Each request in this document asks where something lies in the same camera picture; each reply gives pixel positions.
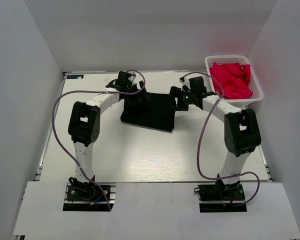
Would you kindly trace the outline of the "black t shirt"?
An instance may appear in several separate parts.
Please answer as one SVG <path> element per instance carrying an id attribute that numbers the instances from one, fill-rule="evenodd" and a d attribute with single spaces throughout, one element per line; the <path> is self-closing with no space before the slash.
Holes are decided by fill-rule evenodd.
<path id="1" fill-rule="evenodd" d="M 175 126 L 176 100 L 164 93 L 141 92 L 124 97 L 123 123 L 172 132 Z"/>

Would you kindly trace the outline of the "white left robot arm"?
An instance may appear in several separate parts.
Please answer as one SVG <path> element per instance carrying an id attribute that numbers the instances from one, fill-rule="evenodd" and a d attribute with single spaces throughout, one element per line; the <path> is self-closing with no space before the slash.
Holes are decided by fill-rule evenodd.
<path id="1" fill-rule="evenodd" d="M 86 200 L 93 198 L 96 193 L 96 187 L 90 182 L 95 180 L 93 147 L 100 134 L 101 115 L 124 97 L 136 97 L 144 91 L 145 77 L 142 76 L 139 83 L 135 83 L 135 77 L 133 70 L 120 71 L 117 78 L 110 81 L 103 91 L 97 92 L 88 101 L 75 102 L 72 107 L 68 134 L 75 150 L 76 169 L 73 178 L 82 182 L 78 193 Z"/>

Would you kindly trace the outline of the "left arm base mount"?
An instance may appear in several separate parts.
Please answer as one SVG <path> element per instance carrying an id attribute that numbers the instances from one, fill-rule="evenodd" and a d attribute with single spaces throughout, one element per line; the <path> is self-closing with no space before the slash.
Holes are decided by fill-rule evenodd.
<path id="1" fill-rule="evenodd" d="M 97 187 L 90 182 L 68 179 L 63 201 L 64 212 L 110 212 L 116 197 L 114 183 Z"/>

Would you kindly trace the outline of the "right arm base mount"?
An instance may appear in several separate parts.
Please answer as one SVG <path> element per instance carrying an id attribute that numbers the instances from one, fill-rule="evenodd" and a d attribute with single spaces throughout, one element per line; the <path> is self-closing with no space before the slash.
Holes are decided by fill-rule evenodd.
<path id="1" fill-rule="evenodd" d="M 240 181 L 224 184 L 217 180 L 213 184 L 200 184 L 193 189 L 198 194 L 200 213 L 247 212 L 243 186 Z"/>

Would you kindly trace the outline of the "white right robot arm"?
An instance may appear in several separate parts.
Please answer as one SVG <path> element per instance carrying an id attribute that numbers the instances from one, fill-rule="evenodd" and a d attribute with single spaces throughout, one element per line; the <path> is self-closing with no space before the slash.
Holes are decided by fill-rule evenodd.
<path id="1" fill-rule="evenodd" d="M 187 111 L 189 105 L 194 105 L 207 111 L 208 116 L 203 124 L 197 147 L 197 167 L 200 166 L 200 149 L 208 120 L 215 116 L 224 124 L 224 144 L 227 154 L 221 171 L 217 177 L 207 177 L 207 180 L 221 182 L 215 188 L 216 195 L 226 200 L 234 193 L 234 187 L 240 182 L 240 176 L 247 158 L 261 144 L 261 134 L 254 110 L 236 107 L 216 92 L 207 91 L 201 76 L 186 79 L 180 78 L 182 87 L 172 86 L 169 98 L 174 100 L 179 111 Z"/>

